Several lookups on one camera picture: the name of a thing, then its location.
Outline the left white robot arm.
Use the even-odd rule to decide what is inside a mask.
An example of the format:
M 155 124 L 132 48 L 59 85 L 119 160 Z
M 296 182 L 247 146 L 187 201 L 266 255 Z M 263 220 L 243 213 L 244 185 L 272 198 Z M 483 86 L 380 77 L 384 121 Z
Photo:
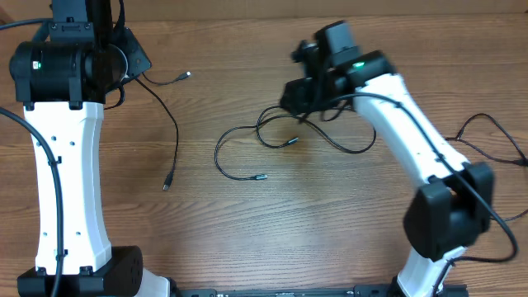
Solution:
M 40 234 L 35 265 L 17 279 L 22 296 L 141 296 L 147 279 L 136 246 L 106 233 L 99 141 L 106 95 L 130 76 L 124 31 L 108 1 L 55 1 L 45 37 L 18 45 L 9 70 L 31 133 Z

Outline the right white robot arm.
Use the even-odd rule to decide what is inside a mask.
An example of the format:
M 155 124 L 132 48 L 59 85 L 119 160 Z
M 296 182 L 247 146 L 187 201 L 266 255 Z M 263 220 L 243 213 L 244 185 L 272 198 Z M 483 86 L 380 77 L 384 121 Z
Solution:
M 453 261 L 489 229 L 494 176 L 451 147 L 409 94 L 387 56 L 363 53 L 350 26 L 338 21 L 303 40 L 291 58 L 304 76 L 288 82 L 280 106 L 305 118 L 341 102 L 368 120 L 412 181 L 415 195 L 403 227 L 411 244 L 404 268 L 369 296 L 465 296 L 446 285 Z

